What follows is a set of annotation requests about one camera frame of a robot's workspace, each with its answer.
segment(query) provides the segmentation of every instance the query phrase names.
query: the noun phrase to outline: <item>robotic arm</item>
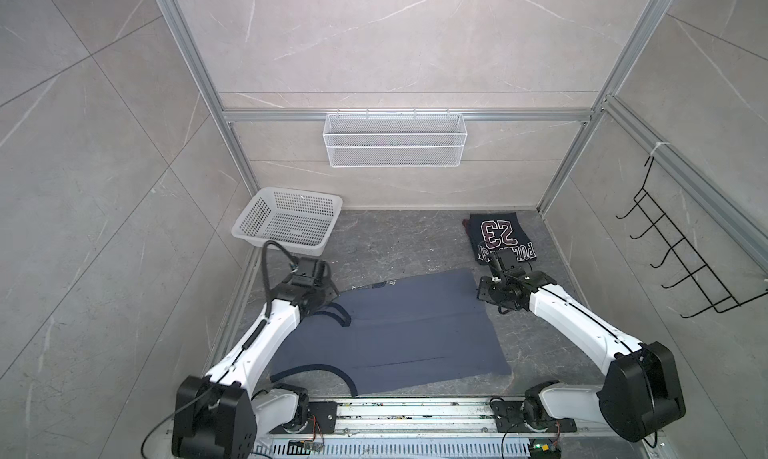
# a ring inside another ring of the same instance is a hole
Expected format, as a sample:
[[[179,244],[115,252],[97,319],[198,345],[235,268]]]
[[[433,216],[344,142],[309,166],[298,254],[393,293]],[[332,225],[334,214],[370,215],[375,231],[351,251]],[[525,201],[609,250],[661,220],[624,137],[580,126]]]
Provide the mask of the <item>robotic arm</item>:
[[[266,271],[269,245],[283,250],[292,269],[274,289]],[[606,375],[602,386],[547,381],[526,391],[523,416],[531,429],[572,417],[605,423],[636,442],[685,414],[677,368],[667,348],[658,342],[645,345],[614,328],[543,272],[524,272],[512,251],[492,253],[490,259],[492,276],[481,279],[478,299],[498,306],[502,314],[533,312]],[[254,389],[285,338],[339,292],[324,261],[298,259],[272,241],[262,249],[261,266],[267,301],[259,319],[205,377],[190,376],[178,388],[171,443],[177,457],[245,458],[255,440],[274,427],[299,432],[308,422],[306,390],[277,385],[255,395]]]

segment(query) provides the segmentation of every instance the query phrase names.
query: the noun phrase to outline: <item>wire mesh basket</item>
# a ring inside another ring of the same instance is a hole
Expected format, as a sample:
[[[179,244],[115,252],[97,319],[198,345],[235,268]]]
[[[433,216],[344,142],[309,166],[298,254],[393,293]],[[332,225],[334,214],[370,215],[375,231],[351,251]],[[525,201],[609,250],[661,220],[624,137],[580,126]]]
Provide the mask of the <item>wire mesh basket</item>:
[[[467,128],[460,113],[338,113],[322,138],[332,167],[458,166]]]
[[[232,235],[256,247],[272,239],[291,253],[321,255],[341,204],[341,198],[331,194],[264,187],[240,213]]]

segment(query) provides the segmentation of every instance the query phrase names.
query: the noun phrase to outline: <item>floor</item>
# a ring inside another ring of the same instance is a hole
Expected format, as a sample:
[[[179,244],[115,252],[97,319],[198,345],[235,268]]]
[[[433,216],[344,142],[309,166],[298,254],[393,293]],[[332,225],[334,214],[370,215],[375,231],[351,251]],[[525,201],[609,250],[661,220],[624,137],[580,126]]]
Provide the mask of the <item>floor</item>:
[[[462,219],[467,211],[344,210],[331,234],[322,258],[331,264],[333,279],[341,291],[388,279],[429,272],[469,268],[475,279],[488,274],[487,266],[474,260]],[[518,220],[534,245],[535,269],[547,272],[571,295],[568,280],[552,238],[535,211],[519,211]],[[284,257],[268,256],[272,282],[288,272]],[[260,284],[246,306],[240,334],[259,315],[264,304]],[[598,384],[599,369],[558,331],[530,312],[499,315],[486,305],[488,317],[512,367],[511,377],[478,375],[389,391],[386,395],[522,395],[526,389],[557,378],[571,384]],[[268,385],[266,375],[261,385]],[[341,379],[324,371],[290,377],[290,384],[306,387],[314,396],[348,396]]]

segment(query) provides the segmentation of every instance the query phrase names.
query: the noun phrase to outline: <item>black hook rack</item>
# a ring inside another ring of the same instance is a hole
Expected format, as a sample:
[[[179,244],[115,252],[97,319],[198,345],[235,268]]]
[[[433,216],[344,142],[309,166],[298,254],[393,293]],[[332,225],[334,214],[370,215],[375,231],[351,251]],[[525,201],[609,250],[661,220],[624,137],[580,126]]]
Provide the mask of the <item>black hook rack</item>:
[[[661,206],[658,204],[658,202],[656,202],[656,199],[654,199],[654,197],[652,195],[650,195],[648,193],[648,191],[645,189],[645,184],[648,182],[648,175],[650,174],[650,168],[653,165],[654,165],[654,157],[650,156],[650,157],[648,157],[648,159],[646,159],[645,164],[644,164],[644,167],[648,166],[648,170],[646,170],[646,172],[645,172],[645,179],[643,179],[643,185],[640,187],[640,190],[638,191],[638,193],[635,194],[634,197],[632,198],[632,201],[634,202],[634,206],[632,206],[632,208],[629,209],[629,211],[626,214],[624,214],[623,216],[616,216],[616,219],[622,220],[622,219],[626,218],[635,209],[639,209],[640,211],[642,211],[642,213],[645,215],[645,217],[648,219],[648,221],[650,221],[650,226],[648,226],[648,228],[645,231],[643,231],[643,233],[640,234],[639,236],[635,237],[633,235],[630,235],[630,238],[631,239],[639,239],[639,238],[643,237],[644,235],[646,235],[646,233],[648,233],[648,231],[656,230],[658,232],[658,234],[661,236],[661,239],[663,239],[664,242],[667,243],[667,248],[668,248],[667,249],[667,253],[664,254],[664,258],[661,260],[661,262],[659,262],[658,264],[650,264],[650,267],[652,267],[654,269],[659,269],[664,264],[664,262],[667,261],[667,258],[669,257],[670,253],[672,253],[677,258],[677,261],[679,261],[680,264],[683,266],[683,269],[685,269],[685,272],[686,272],[686,275],[683,277],[683,279],[680,279],[679,281],[675,282],[673,285],[663,285],[662,284],[661,287],[664,288],[664,289],[672,289],[676,285],[678,285],[681,282],[685,281],[686,279],[691,278],[694,281],[694,283],[696,284],[696,287],[699,288],[699,291],[701,291],[701,293],[704,295],[704,298],[706,298],[706,301],[709,302],[709,305],[707,307],[703,308],[702,310],[700,310],[698,312],[695,312],[694,314],[691,314],[691,315],[680,314],[680,317],[682,317],[684,319],[689,319],[689,318],[692,318],[692,317],[695,317],[695,316],[701,314],[704,311],[708,311],[710,309],[714,309],[715,312],[717,312],[718,314],[722,314],[724,312],[730,311],[730,310],[735,309],[737,307],[741,307],[742,305],[745,305],[748,302],[752,302],[755,299],[759,299],[759,298],[763,297],[764,295],[768,295],[768,289],[767,289],[762,294],[759,294],[759,295],[756,295],[756,296],[754,296],[752,298],[749,298],[746,301],[739,301],[738,299],[736,299],[736,297],[734,297],[733,293],[731,293],[731,291],[726,287],[726,285],[723,283],[723,281],[720,280],[720,277],[718,277],[718,275],[712,270],[710,265],[704,260],[704,257],[702,257],[701,254],[696,250],[694,245],[690,243],[690,241],[688,240],[686,235],[683,234],[682,231],[680,231],[680,228],[677,227],[677,224],[674,223],[674,221],[667,215],[667,213],[664,212],[664,210],[661,208]],[[648,214],[648,211],[646,211],[646,209],[640,204],[640,202],[642,200],[646,199],[646,198],[648,198],[648,200],[650,200],[658,208],[658,210],[661,212],[661,216],[659,216],[656,220],[651,219],[650,215]],[[664,233],[662,233],[661,229],[659,229],[659,227],[658,227],[659,221],[661,221],[665,217],[667,218],[669,223],[675,228],[677,233],[680,234],[680,237],[682,238],[682,239],[676,241],[674,244],[670,243],[670,241],[667,239],[667,236],[664,235]],[[675,247],[677,247],[679,244],[682,244],[682,243],[687,244],[690,247],[690,249],[692,251],[694,251],[694,253],[696,253],[696,256],[699,258],[699,260],[704,265],[694,269],[693,271],[688,269],[688,266],[686,265],[686,263],[680,258],[680,256],[677,254],[677,251],[675,250]],[[702,271],[704,269],[708,270],[712,274],[712,276],[720,283],[720,286],[722,286],[723,290],[726,293],[726,297],[725,298],[713,301],[709,297],[709,295],[706,294],[706,292],[704,291],[704,288],[701,287],[701,284],[699,283],[699,281],[696,279],[696,276],[695,276],[695,274],[697,272],[700,272],[700,271]],[[718,305],[720,305],[723,302],[728,301],[728,300],[733,300],[734,304],[733,305],[728,305],[725,309],[717,309]]]

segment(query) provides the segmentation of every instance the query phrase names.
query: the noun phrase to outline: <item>clothing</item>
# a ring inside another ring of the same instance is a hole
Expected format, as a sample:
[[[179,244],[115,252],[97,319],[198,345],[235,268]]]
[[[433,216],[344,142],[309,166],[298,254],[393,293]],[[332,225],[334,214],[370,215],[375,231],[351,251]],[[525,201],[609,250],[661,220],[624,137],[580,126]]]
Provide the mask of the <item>clothing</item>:
[[[470,214],[462,224],[480,264],[487,264],[490,253],[500,249],[512,249],[518,262],[536,260],[533,244],[520,227],[516,213]]]
[[[342,311],[352,318],[348,326]],[[321,312],[305,318],[277,350],[272,382],[331,371],[357,395],[511,373],[469,269],[346,291]]]

